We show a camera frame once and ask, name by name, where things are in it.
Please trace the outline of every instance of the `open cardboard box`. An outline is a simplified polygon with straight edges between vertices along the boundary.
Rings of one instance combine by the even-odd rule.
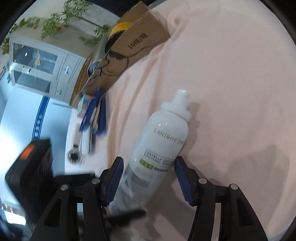
[[[84,94],[94,95],[99,88],[106,92],[129,66],[170,37],[162,23],[143,2],[137,3],[116,25],[120,23],[132,25],[112,45],[90,78],[87,69],[92,54],[88,57],[71,96],[69,105],[72,108],[77,108]]]

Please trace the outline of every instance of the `silver screw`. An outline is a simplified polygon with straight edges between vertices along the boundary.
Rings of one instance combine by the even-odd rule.
[[[67,190],[67,189],[68,189],[68,185],[64,184],[64,185],[61,186],[61,190],[62,190],[62,191],[65,191],[65,190]]]
[[[231,187],[232,190],[237,190],[237,189],[239,188],[239,187],[238,187],[236,184],[234,184],[234,183],[231,184],[230,187]]]
[[[95,178],[95,179],[93,179],[91,182],[92,182],[93,184],[98,184],[98,183],[100,183],[100,179]]]
[[[199,182],[200,184],[206,184],[206,183],[207,183],[207,180],[204,179],[204,178],[200,178],[200,179],[198,180],[198,182]]]

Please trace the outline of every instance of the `cabinet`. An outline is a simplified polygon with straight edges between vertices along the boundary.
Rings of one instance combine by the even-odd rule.
[[[83,45],[79,39],[85,34],[71,27],[59,34],[58,39],[49,37],[42,41],[38,34],[38,29],[25,28],[10,38],[12,83],[69,103],[79,72],[92,48]]]

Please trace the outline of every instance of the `pink fabric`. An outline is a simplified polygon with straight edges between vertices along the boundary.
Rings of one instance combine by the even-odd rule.
[[[259,1],[168,2],[156,14],[171,38],[109,90],[109,165],[116,156],[126,165],[149,116],[188,90],[192,119],[181,155],[213,184],[236,183],[279,240],[296,215],[296,47]],[[135,228],[152,240],[187,240],[195,209],[173,171],[147,210]]]

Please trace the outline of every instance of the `white spray bottle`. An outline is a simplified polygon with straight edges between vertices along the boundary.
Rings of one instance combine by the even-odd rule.
[[[112,215],[144,206],[173,166],[188,135],[189,96],[178,90],[172,102],[163,102],[150,116],[110,203]]]

